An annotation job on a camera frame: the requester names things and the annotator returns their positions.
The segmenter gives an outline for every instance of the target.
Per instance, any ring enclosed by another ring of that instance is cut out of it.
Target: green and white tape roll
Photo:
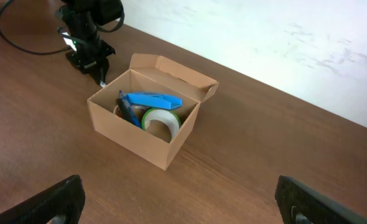
[[[172,139],[178,134],[179,127],[181,127],[181,121],[174,112],[153,108],[148,110],[142,118],[142,129],[146,131],[152,120],[161,121],[167,125]]]

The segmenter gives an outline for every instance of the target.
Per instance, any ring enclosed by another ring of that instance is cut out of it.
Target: open box
[[[158,55],[134,54],[129,70],[88,99],[95,131],[166,170],[195,124],[200,103],[214,95],[218,82]],[[178,134],[166,142],[113,114],[119,90],[151,91],[182,99],[174,110],[181,120]]]

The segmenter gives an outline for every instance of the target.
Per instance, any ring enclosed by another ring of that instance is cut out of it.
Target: white wall
[[[367,127],[367,0],[123,0],[126,24]]]

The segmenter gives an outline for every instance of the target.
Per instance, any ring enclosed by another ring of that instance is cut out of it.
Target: blue object
[[[119,106],[121,116],[131,124],[138,126],[142,129],[142,125],[136,117],[134,111],[131,108],[131,104],[127,98],[127,95],[120,90],[119,98],[117,99],[117,104]]]
[[[174,110],[182,106],[182,100],[176,96],[153,93],[153,92],[134,92],[127,93],[128,100],[131,104],[150,106],[165,110]]]

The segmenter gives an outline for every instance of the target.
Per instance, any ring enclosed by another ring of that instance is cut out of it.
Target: wood grain surface
[[[58,5],[16,1],[2,30],[27,49],[62,48]],[[282,223],[274,191],[289,175],[367,217],[366,128],[128,26],[102,38],[117,53],[108,82],[137,52],[220,86],[163,171],[93,130],[86,99],[100,87],[64,54],[29,55],[0,39],[0,212],[79,174],[80,223]]]

